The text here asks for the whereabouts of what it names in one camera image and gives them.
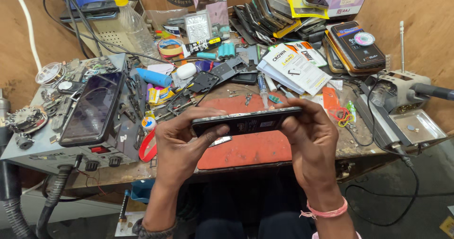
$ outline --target wooden workbench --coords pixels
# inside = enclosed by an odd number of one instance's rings
[[[357,97],[352,91],[352,88],[345,86],[345,84],[350,85],[349,83],[344,82],[343,91],[339,91],[339,101],[341,106],[345,106],[349,100],[354,101]],[[230,91],[237,91],[237,94],[240,96],[246,95],[246,93],[256,94],[259,92],[257,85],[249,85],[247,88],[244,88],[244,84],[233,84],[229,82],[223,83],[221,86],[213,89],[202,102],[206,102],[213,99],[218,98],[226,98],[229,97]],[[355,132],[356,137],[362,143],[370,142],[371,136],[370,131],[367,129],[366,124],[361,119],[360,116],[357,117],[357,121],[355,123],[357,131]],[[336,159],[355,159],[356,163],[358,162],[357,158],[359,157],[368,157],[368,156],[376,156],[386,154],[384,151],[379,149],[375,144],[372,144],[368,147],[355,147],[353,143],[350,141],[353,140],[350,133],[344,129],[338,127],[339,130],[339,141],[337,144],[337,151],[336,151]],[[372,168],[376,168],[379,164],[385,164],[389,161],[395,159],[395,157],[386,157],[383,161],[378,161],[374,158],[373,162],[369,165],[363,166],[362,170],[359,173],[364,173]],[[199,170],[196,169],[194,174],[208,174],[208,173],[220,173],[220,172],[228,172],[232,170],[245,170],[245,169],[257,169],[257,168],[266,168],[266,167],[277,167],[282,165],[289,165],[291,162],[277,162],[271,164],[257,164],[257,165],[250,165],[250,166],[241,166],[241,167],[230,167],[230,168],[222,168],[222,169],[211,169],[211,170]],[[150,163],[144,163],[142,161],[135,162],[131,164],[124,164],[116,168],[100,168],[96,172],[87,172],[93,177],[99,178],[99,185],[111,185],[111,184],[124,184],[130,183],[135,180],[140,179],[147,179],[147,178],[156,178],[156,166],[150,167]],[[77,188],[84,188],[84,187],[95,187],[97,186],[96,181],[92,179],[88,179],[79,173],[73,173],[68,181],[66,186],[67,190],[70,189],[77,189]]]

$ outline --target hose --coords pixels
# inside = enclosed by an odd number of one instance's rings
[[[9,224],[17,238],[38,239],[31,231],[20,207],[20,197],[3,201]]]
[[[73,166],[70,164],[64,164],[60,166],[59,173],[55,179],[54,186],[48,194],[46,203],[44,204],[43,211],[39,216],[38,223],[36,225],[36,235],[39,239],[52,239],[47,231],[47,224],[49,222],[50,216],[54,211],[54,208],[57,206],[61,193],[65,189],[66,182],[71,174]]]

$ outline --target black pants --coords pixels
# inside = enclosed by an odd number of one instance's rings
[[[234,201],[224,185],[209,184],[203,197],[196,239],[246,239]],[[311,239],[309,220],[298,218],[301,209],[294,185],[278,178],[270,181],[263,199],[258,239]]]

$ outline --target plastic bottle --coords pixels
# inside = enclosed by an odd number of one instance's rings
[[[264,109],[268,109],[268,91],[266,90],[263,73],[258,73],[257,76],[258,88],[260,89],[260,97],[262,97]]]
[[[144,19],[132,9],[131,5],[128,4],[128,0],[115,0],[115,3],[120,7],[119,20],[121,26],[128,36],[129,41],[131,41],[131,44],[136,49],[136,52],[160,59],[161,56],[157,51],[153,36],[148,30]],[[145,57],[140,57],[140,60],[145,66],[159,63],[158,61]]]

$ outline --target white plastic container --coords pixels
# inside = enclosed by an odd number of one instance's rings
[[[128,4],[128,0],[115,0],[115,3],[120,7],[120,23],[134,48],[140,50],[140,53],[144,55],[161,59],[153,41],[153,36],[142,17],[131,8]],[[144,66],[160,63],[150,58],[139,58]]]

